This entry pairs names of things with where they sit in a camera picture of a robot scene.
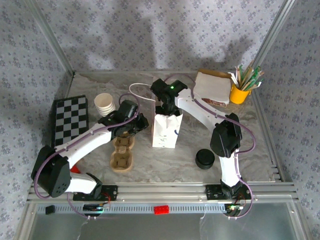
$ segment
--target stacked paper cups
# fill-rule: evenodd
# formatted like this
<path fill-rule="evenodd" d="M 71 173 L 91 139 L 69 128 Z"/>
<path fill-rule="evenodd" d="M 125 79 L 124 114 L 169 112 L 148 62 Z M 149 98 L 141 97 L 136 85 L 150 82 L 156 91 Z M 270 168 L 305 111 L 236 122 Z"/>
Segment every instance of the stacked paper cups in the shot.
<path fill-rule="evenodd" d="M 101 93 L 96 96 L 94 104 L 102 117 L 107 116 L 116 109 L 113 97 L 109 93 Z"/>

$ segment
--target red object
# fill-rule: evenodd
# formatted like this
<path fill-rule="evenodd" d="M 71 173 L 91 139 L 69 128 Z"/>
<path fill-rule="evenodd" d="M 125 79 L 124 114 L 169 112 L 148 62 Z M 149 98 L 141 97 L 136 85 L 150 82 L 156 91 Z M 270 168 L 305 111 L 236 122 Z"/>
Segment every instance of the red object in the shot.
<path fill-rule="evenodd" d="M 74 173 L 74 174 L 80 174 L 81 172 L 79 171 L 79 169 L 77 168 L 76 165 L 74 165 L 71 169 L 70 172 Z"/>
<path fill-rule="evenodd" d="M 160 215 L 160 214 L 168 214 L 170 213 L 170 209 L 168 205 L 164 205 L 164 206 L 155 206 L 153 208 L 154 210 L 154 215 Z"/>

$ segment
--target patterned wall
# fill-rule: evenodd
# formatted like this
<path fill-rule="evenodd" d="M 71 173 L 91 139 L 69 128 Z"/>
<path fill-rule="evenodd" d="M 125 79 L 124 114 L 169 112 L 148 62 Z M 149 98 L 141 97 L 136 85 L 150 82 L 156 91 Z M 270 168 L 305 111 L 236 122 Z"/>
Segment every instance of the patterned wall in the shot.
<path fill-rule="evenodd" d="M 298 0 L 263 62 L 260 97 L 284 170 L 320 239 L 320 1 Z"/>
<path fill-rule="evenodd" d="M 38 0 L 76 71 L 234 69 L 283 0 Z"/>
<path fill-rule="evenodd" d="M 54 97 L 70 77 L 23 1 L 0 1 L 0 239 L 13 238 Z"/>

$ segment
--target black lid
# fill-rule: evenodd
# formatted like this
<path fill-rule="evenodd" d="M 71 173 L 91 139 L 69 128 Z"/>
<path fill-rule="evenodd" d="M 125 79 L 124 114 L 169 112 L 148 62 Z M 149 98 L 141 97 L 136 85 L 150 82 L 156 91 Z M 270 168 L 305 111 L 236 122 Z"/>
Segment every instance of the black lid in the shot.
<path fill-rule="evenodd" d="M 201 149 L 195 155 L 195 163 L 201 169 L 209 169 L 215 161 L 215 155 L 208 149 Z"/>

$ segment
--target chessboard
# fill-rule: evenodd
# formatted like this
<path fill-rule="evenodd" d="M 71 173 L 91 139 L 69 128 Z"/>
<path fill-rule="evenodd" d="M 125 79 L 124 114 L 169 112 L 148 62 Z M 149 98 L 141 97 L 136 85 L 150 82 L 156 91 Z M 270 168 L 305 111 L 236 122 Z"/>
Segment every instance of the chessboard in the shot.
<path fill-rule="evenodd" d="M 65 144 L 89 129 L 88 100 L 85 95 L 53 102 L 51 146 Z"/>

